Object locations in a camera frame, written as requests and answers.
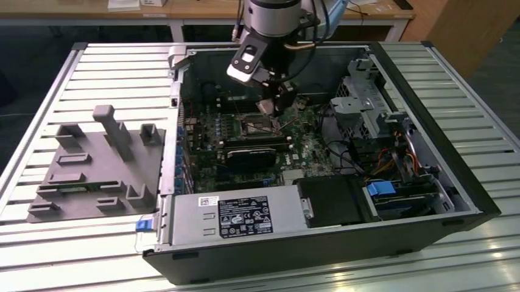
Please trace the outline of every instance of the power supply label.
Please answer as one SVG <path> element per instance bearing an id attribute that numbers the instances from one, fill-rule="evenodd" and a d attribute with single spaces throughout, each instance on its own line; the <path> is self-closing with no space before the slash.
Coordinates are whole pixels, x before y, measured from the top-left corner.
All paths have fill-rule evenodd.
<path id="1" fill-rule="evenodd" d="M 266 196 L 219 201 L 221 237 L 273 233 Z"/>

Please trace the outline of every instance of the blue latch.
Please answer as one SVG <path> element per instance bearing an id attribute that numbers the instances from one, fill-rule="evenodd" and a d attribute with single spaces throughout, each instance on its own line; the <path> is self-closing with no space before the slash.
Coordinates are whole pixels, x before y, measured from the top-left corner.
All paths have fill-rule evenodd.
<path id="1" fill-rule="evenodd" d="M 139 220 L 136 223 L 136 232 L 154 231 L 152 219 Z"/>
<path id="2" fill-rule="evenodd" d="M 184 128 L 178 126 L 178 136 L 183 137 L 184 136 Z"/>
<path id="3" fill-rule="evenodd" d="M 182 186 L 184 185 L 184 180 L 182 178 L 175 178 L 174 184 L 175 184 L 175 188 L 182 188 Z"/>
<path id="4" fill-rule="evenodd" d="M 392 195 L 396 193 L 396 189 L 390 181 L 374 181 L 366 187 L 370 196 Z"/>

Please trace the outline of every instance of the wooden table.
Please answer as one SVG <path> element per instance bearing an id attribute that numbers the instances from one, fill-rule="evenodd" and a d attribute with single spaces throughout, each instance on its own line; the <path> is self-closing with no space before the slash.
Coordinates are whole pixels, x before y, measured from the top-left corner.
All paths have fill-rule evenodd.
<path id="1" fill-rule="evenodd" d="M 238 0 L 168 0 L 163 7 L 108 12 L 108 0 L 0 0 L 0 25 L 120 26 L 168 25 L 175 42 L 184 42 L 184 25 L 233 25 Z M 341 26 L 389 26 L 386 41 L 398 41 L 413 10 L 401 10 L 393 0 L 361 6 L 368 13 L 345 11 Z"/>

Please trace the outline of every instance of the black side panel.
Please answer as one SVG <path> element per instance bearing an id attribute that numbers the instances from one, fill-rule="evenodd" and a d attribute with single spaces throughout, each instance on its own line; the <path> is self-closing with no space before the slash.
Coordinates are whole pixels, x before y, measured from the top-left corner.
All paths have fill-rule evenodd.
<path id="1" fill-rule="evenodd" d="M 449 220 L 437 219 L 179 252 L 148 252 L 143 258 L 171 283 L 184 285 L 418 251 L 479 217 L 459 217 L 461 224 L 442 224 Z"/>
<path id="2" fill-rule="evenodd" d="M 465 161 L 463 160 L 461 155 L 456 151 L 452 143 L 448 140 L 446 135 L 444 134 L 440 126 L 433 119 L 430 112 L 426 110 L 422 105 L 421 100 L 418 99 L 416 92 L 409 86 L 405 77 L 398 71 L 394 63 L 386 52 L 382 49 L 380 43 L 374 42 L 370 45 L 372 52 L 377 57 L 377 60 L 381 63 L 382 69 L 386 71 L 390 81 L 396 85 L 397 91 L 402 96 L 402 99 L 409 107 L 418 123 L 421 124 L 425 134 L 432 139 L 434 146 L 438 150 L 440 155 L 446 161 L 448 167 L 452 170 L 455 177 L 461 182 L 463 187 L 473 200 L 473 203 L 479 210 L 489 215 L 488 220 L 500 215 L 500 209 L 496 206 L 492 198 L 488 195 L 484 187 L 481 186 L 472 170 L 469 169 Z"/>
<path id="3" fill-rule="evenodd" d="M 436 47 L 430 41 L 421 41 L 424 47 Z"/>
<path id="4" fill-rule="evenodd" d="M 84 50 L 88 47 L 88 43 L 74 43 L 71 50 Z"/>

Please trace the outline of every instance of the blue drive bracket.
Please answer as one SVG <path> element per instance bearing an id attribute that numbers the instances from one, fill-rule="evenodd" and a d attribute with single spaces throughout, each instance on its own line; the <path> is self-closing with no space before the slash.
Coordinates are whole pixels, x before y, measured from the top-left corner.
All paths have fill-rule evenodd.
<path id="1" fill-rule="evenodd" d="M 152 232 L 156 230 L 156 217 L 150 214 L 140 217 L 136 222 L 136 232 Z"/>
<path id="2" fill-rule="evenodd" d="M 368 185 L 366 190 L 370 196 L 393 195 L 396 193 L 396 189 L 390 181 L 374 181 Z"/>

